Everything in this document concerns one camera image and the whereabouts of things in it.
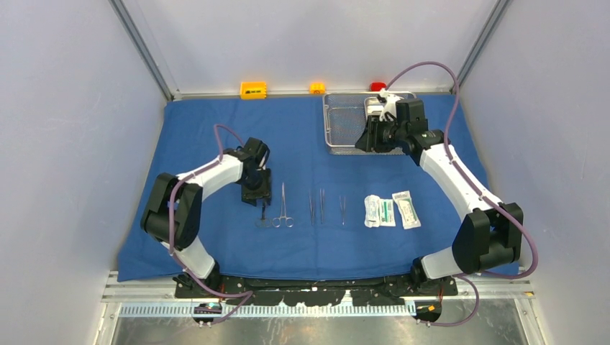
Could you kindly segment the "blunt steel tweezers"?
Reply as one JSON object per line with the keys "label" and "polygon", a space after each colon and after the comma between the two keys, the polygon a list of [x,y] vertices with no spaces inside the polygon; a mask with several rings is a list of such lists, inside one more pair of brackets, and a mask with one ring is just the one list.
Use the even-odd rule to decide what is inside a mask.
{"label": "blunt steel tweezers", "polygon": [[325,210],[325,190],[320,188],[319,190],[319,212],[320,212],[320,223],[324,223],[324,210]]}

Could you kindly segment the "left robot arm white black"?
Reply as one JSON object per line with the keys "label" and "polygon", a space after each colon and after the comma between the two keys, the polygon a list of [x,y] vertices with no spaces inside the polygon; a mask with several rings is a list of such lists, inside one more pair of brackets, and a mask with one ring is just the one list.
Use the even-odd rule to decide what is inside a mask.
{"label": "left robot arm white black", "polygon": [[243,147],[225,149],[217,158],[179,175],[159,174],[149,194],[140,228],[173,254],[194,275],[193,288],[210,298],[220,289],[212,273],[217,261],[199,239],[202,203],[224,186],[241,186],[241,201],[269,206],[272,201],[271,170],[266,167],[270,149],[260,139],[248,138]]}

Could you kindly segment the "pointed steel tweezers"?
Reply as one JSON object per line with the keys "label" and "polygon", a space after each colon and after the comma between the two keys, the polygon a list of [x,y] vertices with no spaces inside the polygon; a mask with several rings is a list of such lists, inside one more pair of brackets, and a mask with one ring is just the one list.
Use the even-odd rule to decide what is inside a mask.
{"label": "pointed steel tweezers", "polygon": [[342,225],[345,224],[345,218],[346,218],[346,198],[341,195],[339,197],[340,200],[340,216],[341,216],[341,223]]}

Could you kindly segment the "green white sterile packet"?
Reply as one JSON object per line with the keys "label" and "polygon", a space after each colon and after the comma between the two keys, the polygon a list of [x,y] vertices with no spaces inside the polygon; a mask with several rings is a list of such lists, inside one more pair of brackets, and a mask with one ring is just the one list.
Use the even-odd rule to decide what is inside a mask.
{"label": "green white sterile packet", "polygon": [[380,199],[378,202],[380,226],[394,227],[396,225],[394,202],[391,199]]}

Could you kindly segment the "blue surgical wrap cloth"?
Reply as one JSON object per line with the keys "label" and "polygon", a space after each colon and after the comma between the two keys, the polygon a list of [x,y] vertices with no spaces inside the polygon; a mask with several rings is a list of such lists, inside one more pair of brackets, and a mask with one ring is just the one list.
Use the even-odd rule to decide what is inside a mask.
{"label": "blue surgical wrap cloth", "polygon": [[[448,248],[461,220],[436,182],[406,155],[332,155],[324,141],[323,100],[318,96],[191,99],[167,104],[163,128],[138,212],[145,209],[156,177],[177,175],[208,163],[219,145],[236,147],[250,137],[270,148],[273,200],[268,218],[280,214],[286,187],[291,228],[258,228],[257,207],[241,201],[230,184],[201,207],[199,238],[225,275],[286,280],[331,280],[396,275],[420,256]],[[320,223],[319,190],[325,190]],[[408,190],[421,226],[368,228],[364,199],[390,198]],[[311,225],[309,192],[316,201]],[[345,224],[339,197],[346,198]]]}

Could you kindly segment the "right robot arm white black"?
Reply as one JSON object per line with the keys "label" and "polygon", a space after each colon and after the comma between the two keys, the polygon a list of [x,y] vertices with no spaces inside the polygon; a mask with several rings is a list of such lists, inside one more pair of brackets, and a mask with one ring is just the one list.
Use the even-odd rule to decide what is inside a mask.
{"label": "right robot arm white black", "polygon": [[368,97],[364,111],[365,127],[355,148],[374,153],[401,149],[438,184],[461,220],[450,247],[413,261],[410,282],[415,292],[428,295],[442,278],[483,272],[520,258],[521,208],[490,193],[464,166],[445,133],[429,128],[421,99]]}

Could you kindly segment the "steel hemostat ring handles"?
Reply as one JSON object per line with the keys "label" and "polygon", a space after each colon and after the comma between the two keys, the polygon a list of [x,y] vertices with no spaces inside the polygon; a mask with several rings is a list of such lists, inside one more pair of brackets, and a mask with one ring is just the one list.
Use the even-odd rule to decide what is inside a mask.
{"label": "steel hemostat ring handles", "polygon": [[287,215],[287,207],[286,207],[286,187],[285,183],[281,184],[281,208],[280,214],[278,217],[275,217],[272,220],[272,226],[279,228],[282,226],[291,228],[294,225],[294,219]]}

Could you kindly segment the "steel forceps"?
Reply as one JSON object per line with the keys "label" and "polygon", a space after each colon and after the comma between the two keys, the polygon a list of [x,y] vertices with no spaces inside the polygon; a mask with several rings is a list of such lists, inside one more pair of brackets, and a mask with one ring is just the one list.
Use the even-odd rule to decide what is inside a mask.
{"label": "steel forceps", "polygon": [[316,201],[312,192],[309,192],[309,213],[311,225],[316,223]]}

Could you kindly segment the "wire mesh steel tray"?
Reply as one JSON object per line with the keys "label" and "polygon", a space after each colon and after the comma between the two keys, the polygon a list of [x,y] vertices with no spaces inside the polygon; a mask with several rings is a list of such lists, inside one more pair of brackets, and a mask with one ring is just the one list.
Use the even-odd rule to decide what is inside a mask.
{"label": "wire mesh steel tray", "polygon": [[[324,141],[333,155],[378,155],[355,148],[355,143],[367,128],[364,100],[376,96],[378,92],[329,93],[323,97]],[[409,136],[424,136],[428,131],[428,120],[424,115],[423,101],[412,92],[390,92],[403,97],[396,103],[396,119],[399,122],[397,134],[402,139]],[[396,148],[381,155],[402,155]]]}

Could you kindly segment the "white gauze roll packet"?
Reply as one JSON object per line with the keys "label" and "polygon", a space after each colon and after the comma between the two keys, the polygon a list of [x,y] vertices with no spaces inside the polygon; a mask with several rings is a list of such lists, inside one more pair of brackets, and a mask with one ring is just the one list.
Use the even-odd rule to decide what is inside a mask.
{"label": "white gauze roll packet", "polygon": [[364,199],[365,204],[365,220],[364,224],[368,228],[377,228],[381,225],[379,214],[380,197],[376,195],[368,195]]}

